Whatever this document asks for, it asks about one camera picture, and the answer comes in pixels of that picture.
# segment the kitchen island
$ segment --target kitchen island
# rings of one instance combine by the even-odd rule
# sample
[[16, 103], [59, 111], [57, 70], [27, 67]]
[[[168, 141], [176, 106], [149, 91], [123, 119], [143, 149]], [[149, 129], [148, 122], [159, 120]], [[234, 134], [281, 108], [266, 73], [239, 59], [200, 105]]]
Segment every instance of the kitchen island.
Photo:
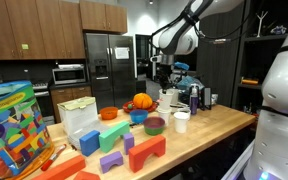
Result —
[[[151, 112], [149, 116], [158, 116], [158, 114], [157, 112]], [[121, 109], [118, 111], [118, 116], [115, 119], [102, 121], [99, 116], [99, 120], [103, 124], [114, 126], [122, 121], [130, 122], [130, 116]], [[101, 179], [152, 179], [249, 126], [254, 121], [255, 117], [252, 115], [221, 105], [215, 105], [212, 107], [212, 110], [199, 110], [196, 115], [192, 115], [188, 121], [187, 132], [179, 134], [175, 131], [174, 117], [172, 115], [170, 125], [162, 133], [166, 138], [166, 153], [161, 157], [155, 155], [149, 156], [144, 162], [143, 169], [133, 173], [129, 167], [129, 157], [124, 152], [123, 140], [117, 138], [114, 148], [108, 153], [104, 153], [98, 149], [90, 156], [84, 156], [86, 167], [83, 171], [98, 174]], [[69, 144], [62, 124], [51, 125], [47, 128], [56, 148], [62, 144]], [[130, 131], [134, 135], [135, 145], [152, 138], [152, 136], [144, 132], [142, 125], [136, 125], [130, 128]], [[124, 164], [122, 166], [113, 166], [109, 172], [103, 174], [99, 159], [116, 151], [122, 153]], [[80, 154], [81, 151], [76, 151], [70, 146], [67, 147], [51, 165], [49, 170]], [[43, 171], [38, 169], [25, 179], [32, 179], [41, 173]], [[76, 174], [67, 179], [74, 179], [75, 176]]]

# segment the blue bowl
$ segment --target blue bowl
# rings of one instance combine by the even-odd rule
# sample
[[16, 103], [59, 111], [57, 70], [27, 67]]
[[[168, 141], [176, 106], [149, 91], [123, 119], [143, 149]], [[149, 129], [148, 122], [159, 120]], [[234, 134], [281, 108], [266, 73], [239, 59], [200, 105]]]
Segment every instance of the blue bowl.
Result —
[[131, 120], [134, 123], [143, 123], [144, 119], [147, 118], [148, 111], [143, 109], [135, 109], [130, 112]]

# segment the bowl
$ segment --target bowl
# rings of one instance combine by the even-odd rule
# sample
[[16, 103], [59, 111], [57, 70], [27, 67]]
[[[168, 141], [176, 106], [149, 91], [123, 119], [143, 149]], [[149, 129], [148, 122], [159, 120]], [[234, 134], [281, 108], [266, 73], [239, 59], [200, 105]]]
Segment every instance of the bowl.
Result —
[[111, 120], [117, 116], [117, 107], [105, 107], [100, 110], [102, 120]]
[[131, 120], [134, 123], [143, 123], [144, 119], [147, 118], [148, 111], [144, 109], [135, 109], [130, 112]]
[[144, 120], [144, 129], [148, 135], [158, 135], [164, 131], [165, 121], [163, 118], [152, 116]]

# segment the freezer door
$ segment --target freezer door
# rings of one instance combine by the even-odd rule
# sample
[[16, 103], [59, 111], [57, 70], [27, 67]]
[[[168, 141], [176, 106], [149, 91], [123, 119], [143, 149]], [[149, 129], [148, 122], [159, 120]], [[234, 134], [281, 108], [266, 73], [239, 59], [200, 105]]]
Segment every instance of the freezer door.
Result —
[[87, 43], [87, 64], [97, 108], [100, 110], [103, 107], [114, 106], [108, 36], [87, 33], [85, 39]]
[[115, 106], [122, 108], [136, 92], [133, 38], [109, 35], [109, 45]]

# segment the microwave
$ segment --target microwave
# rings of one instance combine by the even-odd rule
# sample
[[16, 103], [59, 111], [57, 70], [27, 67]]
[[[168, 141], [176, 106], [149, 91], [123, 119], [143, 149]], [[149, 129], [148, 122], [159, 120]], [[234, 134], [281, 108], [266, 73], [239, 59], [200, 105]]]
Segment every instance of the microwave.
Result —
[[53, 69], [54, 84], [86, 82], [84, 66]]

